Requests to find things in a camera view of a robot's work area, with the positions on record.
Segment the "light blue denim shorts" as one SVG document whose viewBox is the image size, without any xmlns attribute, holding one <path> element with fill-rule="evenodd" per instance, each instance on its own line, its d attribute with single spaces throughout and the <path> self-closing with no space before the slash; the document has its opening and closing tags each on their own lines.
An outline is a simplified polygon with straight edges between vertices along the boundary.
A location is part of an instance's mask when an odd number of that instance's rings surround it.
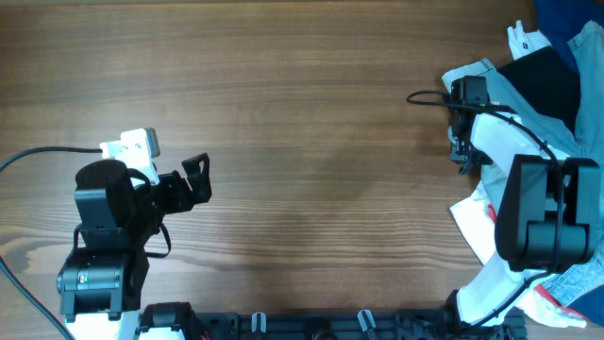
<svg viewBox="0 0 604 340">
<path fill-rule="evenodd" d="M 488 59 L 452 69 L 443 75 L 450 88 L 464 76 L 481 76 L 487 80 L 492 99 L 512 107 L 522 122 L 554 148 L 572 157 L 585 157 L 603 164 L 603 21 L 587 22 L 569 39 L 574 61 L 579 68 L 580 102 L 576 127 L 569 129 L 562 120 L 548 117 L 528 102 L 512 82 L 496 70 Z M 596 252 L 588 263 L 574 265 L 564 273 L 544 282 L 548 293 L 565 307 L 603 287 L 603 217 L 596 224 Z"/>
</svg>

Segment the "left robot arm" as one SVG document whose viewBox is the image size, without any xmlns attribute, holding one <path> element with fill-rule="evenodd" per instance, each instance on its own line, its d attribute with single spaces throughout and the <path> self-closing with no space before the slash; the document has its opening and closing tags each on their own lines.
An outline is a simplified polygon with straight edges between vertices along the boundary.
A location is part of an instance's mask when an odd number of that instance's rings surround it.
<svg viewBox="0 0 604 340">
<path fill-rule="evenodd" d="M 186 172 L 158 183 L 117 160 L 93 162 L 75 176 L 81 218 L 73 248 L 59 271 L 60 312 L 75 339 L 135 339 L 143 284 L 154 253 L 147 241 L 166 233 L 168 214 L 210 201 L 210 159 L 183 161 Z"/>
</svg>

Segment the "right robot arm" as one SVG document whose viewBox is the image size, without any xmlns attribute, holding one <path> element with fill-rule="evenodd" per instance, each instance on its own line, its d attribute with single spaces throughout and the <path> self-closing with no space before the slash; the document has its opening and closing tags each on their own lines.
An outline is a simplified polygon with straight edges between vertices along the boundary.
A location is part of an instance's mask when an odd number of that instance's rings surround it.
<svg viewBox="0 0 604 340">
<path fill-rule="evenodd" d="M 560 160 L 527 127 L 488 106 L 452 105 L 464 129 L 475 133 L 485 118 L 497 131 L 511 128 L 532 140 L 534 153 L 522 154 L 499 139 L 485 145 L 495 164 L 505 162 L 507 182 L 496 214 L 495 251 L 480 272 L 453 291 L 441 310 L 441 334 L 484 334 L 536 286 L 596 253 L 600 170 L 585 158 Z"/>
</svg>

